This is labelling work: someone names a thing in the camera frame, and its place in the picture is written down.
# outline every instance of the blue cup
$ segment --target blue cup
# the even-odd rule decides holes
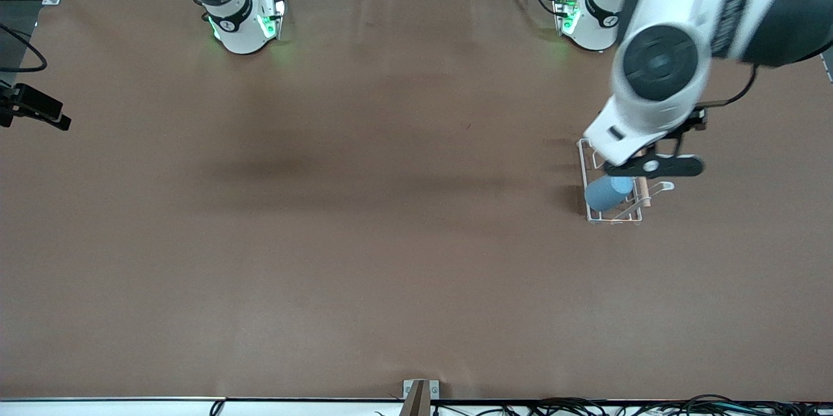
[[[615,208],[633,191],[633,179],[630,176],[604,175],[587,185],[584,199],[594,211],[604,212]]]

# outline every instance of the green led light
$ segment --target green led light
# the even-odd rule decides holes
[[[211,19],[211,16],[208,16],[208,23],[211,24],[211,28],[214,30],[214,38],[220,40],[220,34],[217,32],[217,26],[214,25],[214,20]]]
[[[575,24],[578,22],[578,18],[580,18],[580,10],[578,7],[574,7],[572,13],[570,13],[566,18],[564,18],[564,27],[562,30],[566,34],[571,34],[575,30]]]
[[[263,35],[265,35],[267,38],[271,38],[277,35],[275,31],[275,21],[273,21],[271,18],[268,18],[268,16],[266,18],[263,18],[263,16],[258,16],[258,23],[261,25],[261,28],[263,29]]]

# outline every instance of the brown table surface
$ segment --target brown table surface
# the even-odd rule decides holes
[[[74,122],[0,132],[0,395],[833,399],[817,59],[713,111],[642,226],[592,226],[612,53],[533,0],[290,10],[241,57],[191,0],[44,9],[21,80]]]

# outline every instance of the white wire rack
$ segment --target white wire rack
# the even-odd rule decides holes
[[[583,137],[579,139],[577,146],[581,160],[581,182],[584,184],[584,189],[587,190],[587,185],[591,184],[596,178],[604,175],[604,170],[601,170],[601,167],[605,161],[595,151],[587,138]],[[604,212],[595,211],[585,202],[587,221],[591,224],[630,223],[638,226],[642,223],[642,209],[645,206],[651,205],[651,199],[662,191],[670,191],[673,189],[674,184],[671,182],[657,182],[651,187],[648,187],[648,182],[645,179],[634,178],[631,194],[628,195],[624,202],[613,209]]]

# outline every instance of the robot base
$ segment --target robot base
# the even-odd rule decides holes
[[[214,37],[223,43],[226,50],[238,55],[247,55],[260,50],[269,40],[280,40],[280,27],[286,13],[286,2],[277,0],[252,0],[252,12],[240,24],[237,31],[223,30],[211,22]]]
[[[616,41],[616,27],[604,28],[598,19],[587,12],[584,0],[575,0],[574,6],[553,4],[557,10],[564,10],[568,18],[556,17],[556,29],[586,50],[603,51]]]

